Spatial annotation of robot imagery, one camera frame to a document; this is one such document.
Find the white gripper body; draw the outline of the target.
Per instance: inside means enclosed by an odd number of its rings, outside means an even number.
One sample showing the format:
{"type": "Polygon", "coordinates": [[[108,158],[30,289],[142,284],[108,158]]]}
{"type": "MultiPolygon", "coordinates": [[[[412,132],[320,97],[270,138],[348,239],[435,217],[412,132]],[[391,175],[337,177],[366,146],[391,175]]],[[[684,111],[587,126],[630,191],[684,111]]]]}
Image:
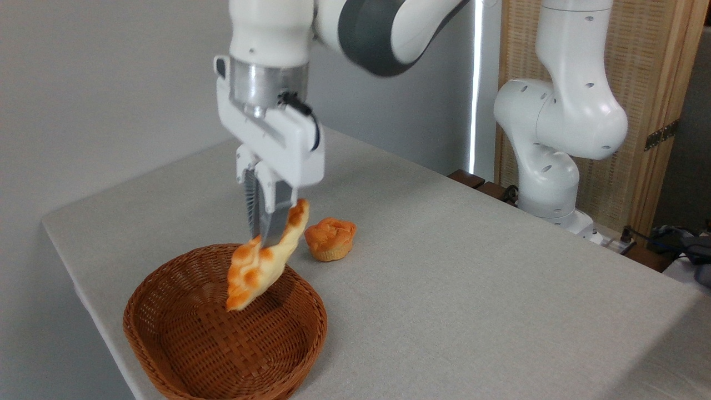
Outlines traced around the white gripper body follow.
{"type": "Polygon", "coordinates": [[[265,67],[218,56],[214,71],[224,128],[292,187],[318,184],[325,139],[303,99],[309,65],[265,67]]]}

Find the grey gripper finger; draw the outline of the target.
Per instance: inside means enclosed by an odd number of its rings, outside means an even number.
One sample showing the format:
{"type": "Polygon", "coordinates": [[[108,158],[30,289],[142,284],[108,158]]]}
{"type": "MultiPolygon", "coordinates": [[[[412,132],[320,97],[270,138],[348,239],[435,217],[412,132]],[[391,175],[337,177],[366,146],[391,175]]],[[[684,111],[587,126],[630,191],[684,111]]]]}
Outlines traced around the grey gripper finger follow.
{"type": "Polygon", "coordinates": [[[261,189],[256,175],[257,156],[242,144],[236,150],[236,173],[238,183],[243,185],[246,195],[247,221],[252,238],[261,233],[261,189]]]}
{"type": "Polygon", "coordinates": [[[294,188],[264,162],[254,170],[256,205],[254,235],[260,236],[263,248],[277,245],[286,230],[289,211],[296,203],[294,188]]]}

